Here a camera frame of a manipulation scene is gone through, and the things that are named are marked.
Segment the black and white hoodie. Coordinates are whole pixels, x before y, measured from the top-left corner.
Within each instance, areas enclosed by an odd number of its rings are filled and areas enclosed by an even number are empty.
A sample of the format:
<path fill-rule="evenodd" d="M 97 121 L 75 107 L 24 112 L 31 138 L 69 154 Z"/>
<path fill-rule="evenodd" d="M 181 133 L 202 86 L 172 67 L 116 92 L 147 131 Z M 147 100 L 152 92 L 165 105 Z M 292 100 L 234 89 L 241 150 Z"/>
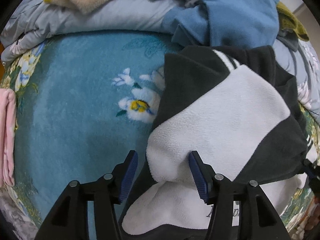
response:
<path fill-rule="evenodd" d="M 121 218 L 124 239 L 204 235 L 212 207 L 199 197 L 188 156 L 236 183 L 255 180 L 277 213 L 298 186 L 306 157 L 316 155 L 306 131 L 296 79 L 270 46 L 190 46 L 168 53 L 165 89 L 146 148 L 146 164 Z"/>

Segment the grey floral pillow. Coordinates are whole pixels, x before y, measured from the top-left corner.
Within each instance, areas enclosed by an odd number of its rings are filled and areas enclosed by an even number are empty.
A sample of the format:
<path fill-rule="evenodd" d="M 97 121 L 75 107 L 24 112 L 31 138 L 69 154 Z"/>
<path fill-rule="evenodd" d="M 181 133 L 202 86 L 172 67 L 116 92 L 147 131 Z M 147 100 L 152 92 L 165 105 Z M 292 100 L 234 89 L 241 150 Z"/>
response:
<path fill-rule="evenodd" d="M 38 231 L 4 188 L 1 188 L 1 225 L 4 226 L 9 239 L 35 239 Z"/>

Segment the teal floral bed blanket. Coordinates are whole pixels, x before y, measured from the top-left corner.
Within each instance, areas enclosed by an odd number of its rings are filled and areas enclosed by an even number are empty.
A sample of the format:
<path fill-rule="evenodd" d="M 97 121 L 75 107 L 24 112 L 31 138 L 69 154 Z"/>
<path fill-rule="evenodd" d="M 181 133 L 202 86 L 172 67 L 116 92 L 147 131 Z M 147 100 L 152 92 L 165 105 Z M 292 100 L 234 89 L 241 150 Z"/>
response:
<path fill-rule="evenodd" d="M 183 49 L 166 35 L 113 31 L 44 41 L 12 63 L 2 81 L 17 98 L 16 184 L 7 192 L 38 230 L 70 181 L 96 181 L 134 150 L 138 166 L 131 190 L 114 205 L 120 230 L 146 164 L 148 139 L 165 89 L 165 56 Z M 316 152 L 305 159 L 317 164 L 319 126 L 298 104 Z M 301 173 L 304 185 L 277 213 L 290 239 L 305 238 L 302 226 L 296 232 L 291 229 L 314 206 L 303 162 Z M 87 210 L 89 239 L 97 239 L 93 202 Z"/>

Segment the pink folded garment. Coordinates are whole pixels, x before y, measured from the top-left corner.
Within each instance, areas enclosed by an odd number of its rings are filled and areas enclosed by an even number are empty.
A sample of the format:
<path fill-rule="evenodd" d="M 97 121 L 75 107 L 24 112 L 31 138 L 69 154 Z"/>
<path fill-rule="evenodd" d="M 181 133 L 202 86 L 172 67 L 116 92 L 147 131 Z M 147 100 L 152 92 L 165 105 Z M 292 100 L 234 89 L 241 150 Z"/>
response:
<path fill-rule="evenodd" d="M 16 94 L 1 88 L 1 187 L 14 186 L 14 141 L 16 127 Z"/>

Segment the olive green garment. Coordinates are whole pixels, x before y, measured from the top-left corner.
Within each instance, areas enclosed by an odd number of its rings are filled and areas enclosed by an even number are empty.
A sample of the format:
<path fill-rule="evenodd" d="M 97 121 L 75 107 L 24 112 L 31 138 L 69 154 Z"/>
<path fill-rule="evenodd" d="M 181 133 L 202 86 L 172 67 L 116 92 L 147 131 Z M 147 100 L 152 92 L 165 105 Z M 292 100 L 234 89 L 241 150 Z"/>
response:
<path fill-rule="evenodd" d="M 279 18 L 279 31 L 284 33 L 295 33 L 302 41 L 309 41 L 310 38 L 300 20 L 288 9 L 288 7 L 279 2 L 277 4 L 277 12 Z"/>

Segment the blue garment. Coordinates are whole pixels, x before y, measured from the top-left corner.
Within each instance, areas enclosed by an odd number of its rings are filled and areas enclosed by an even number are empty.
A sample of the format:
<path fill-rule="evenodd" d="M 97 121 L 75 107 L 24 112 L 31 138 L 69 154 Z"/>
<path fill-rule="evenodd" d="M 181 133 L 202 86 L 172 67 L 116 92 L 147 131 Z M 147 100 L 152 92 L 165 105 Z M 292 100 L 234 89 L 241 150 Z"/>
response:
<path fill-rule="evenodd" d="M 185 0 L 170 9 L 161 23 L 181 46 L 272 45 L 279 31 L 279 0 Z"/>

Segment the grey-blue floral quilt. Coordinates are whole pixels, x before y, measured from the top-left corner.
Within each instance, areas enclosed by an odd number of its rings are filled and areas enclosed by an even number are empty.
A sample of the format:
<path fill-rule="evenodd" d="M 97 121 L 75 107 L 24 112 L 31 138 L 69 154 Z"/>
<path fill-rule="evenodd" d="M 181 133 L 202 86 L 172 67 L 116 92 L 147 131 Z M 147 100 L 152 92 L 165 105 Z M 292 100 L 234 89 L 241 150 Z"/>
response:
<path fill-rule="evenodd" d="M 60 34 L 96 30 L 167 33 L 161 28 L 165 14 L 184 3 L 185 0 L 110 0 L 83 14 L 44 0 L 23 0 L 1 33 L 1 61 L 9 65 L 45 39 Z M 319 117 L 319 59 L 310 41 L 300 40 L 295 33 L 278 31 L 271 46 L 278 63 L 296 76 L 300 103 Z"/>

